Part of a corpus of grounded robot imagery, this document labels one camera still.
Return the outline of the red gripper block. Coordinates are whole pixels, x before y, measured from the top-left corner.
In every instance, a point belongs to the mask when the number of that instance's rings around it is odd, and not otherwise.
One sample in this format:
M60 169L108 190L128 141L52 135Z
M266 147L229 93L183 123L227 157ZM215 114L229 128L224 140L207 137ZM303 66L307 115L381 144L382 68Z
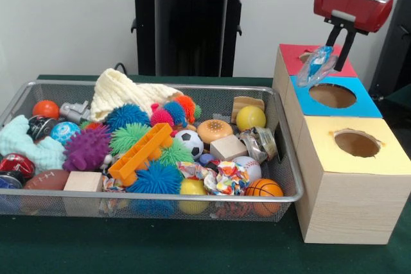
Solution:
M327 19L337 18L353 23L362 32L377 32L387 21L394 0L314 0L313 11ZM344 24L330 21L333 29L326 46L333 47ZM347 32L344 45L338 56L338 72L341 72L356 36L356 31Z

